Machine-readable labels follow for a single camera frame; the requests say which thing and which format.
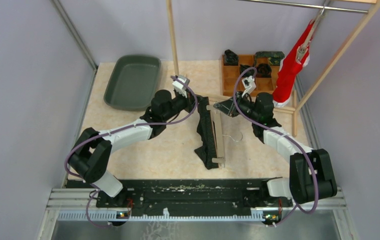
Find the beige clip hanger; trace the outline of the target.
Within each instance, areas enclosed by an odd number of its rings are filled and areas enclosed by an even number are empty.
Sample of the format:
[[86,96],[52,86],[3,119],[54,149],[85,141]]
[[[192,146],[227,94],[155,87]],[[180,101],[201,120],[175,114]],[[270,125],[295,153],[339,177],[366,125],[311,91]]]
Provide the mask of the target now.
[[309,46],[309,44],[310,44],[310,42],[312,40],[313,34],[314,34],[315,30],[316,30],[316,27],[318,26],[318,24],[320,22],[320,19],[322,18],[324,12],[325,12],[325,6],[323,6],[323,8],[319,11],[319,13],[317,14],[317,16],[311,21],[312,27],[309,30],[308,35],[307,35],[305,41],[297,49],[296,61],[298,63],[303,64],[302,63],[302,59],[304,58],[304,56],[307,53],[307,48],[308,48],[308,46]]
[[212,158],[212,162],[218,164],[220,168],[224,168],[226,167],[224,138],[230,138],[232,141],[238,143],[243,140],[243,134],[240,131],[236,135],[224,134],[221,112],[214,108],[214,105],[208,105],[206,109],[210,112],[211,115],[211,124],[215,137],[215,149],[217,157]]

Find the black striped garment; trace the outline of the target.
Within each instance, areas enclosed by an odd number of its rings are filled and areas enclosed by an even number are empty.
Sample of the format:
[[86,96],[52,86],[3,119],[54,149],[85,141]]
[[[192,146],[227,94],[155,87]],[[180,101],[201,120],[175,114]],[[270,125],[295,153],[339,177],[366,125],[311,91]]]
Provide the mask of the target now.
[[197,133],[201,137],[202,146],[196,148],[194,152],[201,159],[207,169],[217,169],[219,168],[219,164],[213,162],[213,159],[217,158],[217,150],[212,126],[212,118],[210,110],[207,109],[207,106],[209,105],[209,98],[206,96],[198,96],[197,99],[197,111],[199,113]]

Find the red underwear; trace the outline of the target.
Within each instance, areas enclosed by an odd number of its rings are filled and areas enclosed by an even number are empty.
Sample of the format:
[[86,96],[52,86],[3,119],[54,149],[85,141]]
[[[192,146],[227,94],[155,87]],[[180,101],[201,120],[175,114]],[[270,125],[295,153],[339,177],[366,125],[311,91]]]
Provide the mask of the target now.
[[297,49],[305,41],[309,30],[312,27],[310,22],[302,35],[299,37],[291,51],[287,56],[281,61],[281,65],[278,72],[278,79],[276,81],[276,89],[274,90],[273,103],[276,108],[284,107],[289,103],[291,97],[291,91],[294,86],[296,76],[301,72],[301,70],[308,65],[310,60],[310,44],[307,48],[307,53],[302,59],[302,63],[296,61]]

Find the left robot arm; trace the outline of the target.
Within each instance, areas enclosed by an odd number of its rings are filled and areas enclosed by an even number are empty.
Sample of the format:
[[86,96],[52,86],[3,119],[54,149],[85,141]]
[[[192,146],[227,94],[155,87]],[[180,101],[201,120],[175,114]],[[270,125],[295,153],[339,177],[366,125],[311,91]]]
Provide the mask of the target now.
[[110,155],[134,143],[160,135],[175,116],[186,111],[192,115],[198,105],[197,95],[189,88],[155,93],[145,113],[132,123],[109,130],[85,129],[65,160],[66,170],[73,169],[76,177],[108,195],[116,207],[123,206],[128,194],[123,184],[107,170]]

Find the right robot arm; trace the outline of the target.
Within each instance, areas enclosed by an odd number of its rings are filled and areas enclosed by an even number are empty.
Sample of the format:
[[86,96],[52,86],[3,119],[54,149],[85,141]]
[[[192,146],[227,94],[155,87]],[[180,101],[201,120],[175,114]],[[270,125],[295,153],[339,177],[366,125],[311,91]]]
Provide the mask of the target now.
[[260,191],[262,204],[272,206],[279,197],[304,204],[337,194],[329,153],[299,143],[284,130],[274,118],[271,94],[261,92],[252,100],[239,91],[234,97],[214,104],[214,108],[232,118],[241,115],[249,120],[254,135],[289,163],[288,177],[272,178],[267,181],[266,188]]

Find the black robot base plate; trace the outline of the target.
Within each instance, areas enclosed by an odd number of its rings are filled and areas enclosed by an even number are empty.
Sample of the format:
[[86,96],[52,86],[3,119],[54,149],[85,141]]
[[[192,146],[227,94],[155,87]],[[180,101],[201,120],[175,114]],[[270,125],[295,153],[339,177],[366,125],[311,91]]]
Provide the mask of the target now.
[[265,178],[249,179],[126,179],[117,197],[102,194],[102,202],[108,199],[117,207],[124,206],[132,193],[148,197],[150,202],[237,202],[245,207],[265,207],[285,197],[271,197],[267,192]]

